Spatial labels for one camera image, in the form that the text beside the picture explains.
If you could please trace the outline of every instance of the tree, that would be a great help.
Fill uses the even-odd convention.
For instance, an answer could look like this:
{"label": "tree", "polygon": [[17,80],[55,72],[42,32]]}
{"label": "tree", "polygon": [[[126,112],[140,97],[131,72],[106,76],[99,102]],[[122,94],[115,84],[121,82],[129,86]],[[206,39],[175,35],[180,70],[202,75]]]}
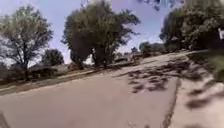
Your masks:
{"label": "tree", "polygon": [[129,10],[115,13],[108,2],[90,3],[67,17],[63,43],[73,54],[73,61],[80,64],[91,54],[95,66],[107,64],[114,52],[126,45],[130,34],[135,34],[127,25],[140,21]]}
{"label": "tree", "polygon": [[220,5],[217,1],[195,0],[173,10],[164,20],[160,34],[165,46],[176,45],[177,50],[215,47],[215,42],[219,42],[218,28],[223,27]]}
{"label": "tree", "polygon": [[136,53],[136,52],[138,52],[138,49],[137,49],[136,47],[133,47],[133,48],[131,49],[131,52],[132,52],[132,53]]}
{"label": "tree", "polygon": [[41,60],[44,66],[55,66],[64,63],[63,55],[57,49],[46,50]]}
{"label": "tree", "polygon": [[116,53],[117,58],[121,58],[122,56],[123,56],[123,54],[121,52]]}
{"label": "tree", "polygon": [[0,62],[0,72],[0,80],[3,80],[8,73],[8,68],[3,62]]}
{"label": "tree", "polygon": [[151,46],[150,46],[149,42],[142,42],[139,45],[139,50],[142,52],[144,57],[148,57],[151,52]]}
{"label": "tree", "polygon": [[151,46],[151,52],[160,52],[160,53],[165,52],[165,47],[163,44],[154,43],[151,44],[150,46]]}
{"label": "tree", "polygon": [[178,49],[187,48],[187,46],[182,43],[184,37],[181,28],[184,23],[184,17],[185,10],[180,8],[174,9],[165,18],[160,38],[166,43],[166,46],[174,44]]}
{"label": "tree", "polygon": [[9,58],[23,69],[28,80],[28,64],[35,59],[52,38],[47,19],[33,7],[20,7],[12,15],[0,20],[1,45],[4,58]]}

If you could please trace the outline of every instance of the blue sky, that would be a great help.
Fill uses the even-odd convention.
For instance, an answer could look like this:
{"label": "blue sky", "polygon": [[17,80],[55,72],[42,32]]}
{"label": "blue sky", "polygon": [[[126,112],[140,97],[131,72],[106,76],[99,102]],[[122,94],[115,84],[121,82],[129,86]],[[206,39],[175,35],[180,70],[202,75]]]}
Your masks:
{"label": "blue sky", "polygon": [[[32,5],[39,9],[43,16],[52,24],[54,31],[53,39],[49,42],[50,48],[59,49],[65,59],[65,63],[70,62],[69,50],[67,46],[61,43],[64,23],[66,17],[75,9],[80,8],[84,0],[0,0],[0,15],[10,14],[18,7]],[[134,26],[135,32],[140,33],[133,36],[127,46],[119,49],[121,52],[130,51],[134,46],[142,41],[150,43],[161,42],[159,39],[160,29],[163,25],[163,19],[170,11],[168,8],[162,8],[159,12],[155,11],[150,5],[139,4],[135,0],[111,0],[114,11],[119,12],[122,9],[130,9],[141,20],[141,24]]]}

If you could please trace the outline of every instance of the asphalt road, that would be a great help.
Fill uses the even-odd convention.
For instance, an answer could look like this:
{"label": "asphalt road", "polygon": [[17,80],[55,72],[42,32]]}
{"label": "asphalt road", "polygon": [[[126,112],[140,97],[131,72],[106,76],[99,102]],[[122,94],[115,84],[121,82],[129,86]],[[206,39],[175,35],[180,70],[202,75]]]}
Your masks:
{"label": "asphalt road", "polygon": [[139,66],[1,96],[0,109],[11,128],[161,128],[177,78],[152,70],[173,57],[149,58]]}

